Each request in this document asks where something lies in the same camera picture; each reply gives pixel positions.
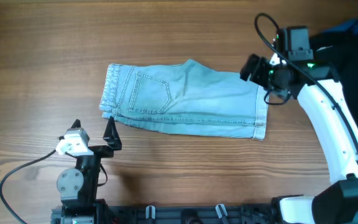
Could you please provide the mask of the light blue denim shorts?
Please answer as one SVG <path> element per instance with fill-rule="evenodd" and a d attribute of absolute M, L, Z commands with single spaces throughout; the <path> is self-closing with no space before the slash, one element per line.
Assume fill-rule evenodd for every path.
<path fill-rule="evenodd" d="M 110 64 L 99 104 L 104 118 L 166 134 L 263 140 L 265 90 L 194 61 L 176 65 Z"/>

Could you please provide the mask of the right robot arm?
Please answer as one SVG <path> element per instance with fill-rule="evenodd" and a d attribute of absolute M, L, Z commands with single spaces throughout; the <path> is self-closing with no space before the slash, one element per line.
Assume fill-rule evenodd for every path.
<path fill-rule="evenodd" d="M 278 96 L 296 100 L 308 115 L 328 163 L 331 185 L 313 197 L 273 199 L 279 223 L 358 223 L 358 125 L 333 64 L 319 61 L 308 29 L 276 31 L 273 57 L 251 55 L 241 78 Z"/>

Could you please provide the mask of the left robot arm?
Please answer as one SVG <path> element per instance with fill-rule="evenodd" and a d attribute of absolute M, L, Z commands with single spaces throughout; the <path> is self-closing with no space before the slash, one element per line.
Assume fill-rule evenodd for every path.
<path fill-rule="evenodd" d="M 75 120 L 71 128 L 59 137 L 56 151 L 76 159 L 74 168 L 64 170 L 57 179 L 62 208 L 51 214 L 51 223 L 96 224 L 116 223 L 117 218 L 104 199 L 97 199 L 99 173 L 105 172 L 101 159 L 114 157 L 122 149 L 114 118 L 110 117 L 103 135 L 105 145 L 89 146 L 90 137 Z"/>

